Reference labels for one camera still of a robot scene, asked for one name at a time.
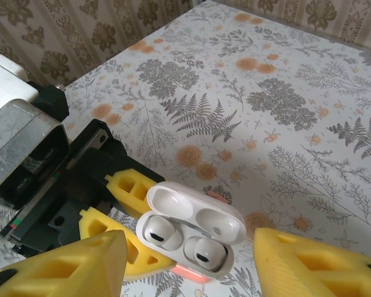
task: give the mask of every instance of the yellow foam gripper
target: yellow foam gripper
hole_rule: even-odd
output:
[[[3,268],[0,297],[118,297],[126,259],[123,231],[99,234]]]
[[[90,207],[80,212],[79,221],[81,239],[89,238],[111,230],[122,230],[125,233],[128,256],[125,280],[136,280],[153,275],[176,265],[172,259],[143,245],[133,232],[105,214]]]
[[[264,297],[371,297],[371,257],[258,228],[254,259]]]
[[[107,189],[130,216],[140,218],[151,210],[146,195],[149,188],[156,184],[155,181],[134,169],[118,171],[105,179],[108,181]]]

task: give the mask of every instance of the table surface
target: table surface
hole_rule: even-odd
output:
[[[71,139],[104,119],[136,160],[227,198],[250,237],[277,228],[371,256],[370,54],[207,1],[66,95]],[[234,249],[222,280],[164,272],[122,295],[259,296],[252,241]],[[0,268],[19,258],[0,241]]]

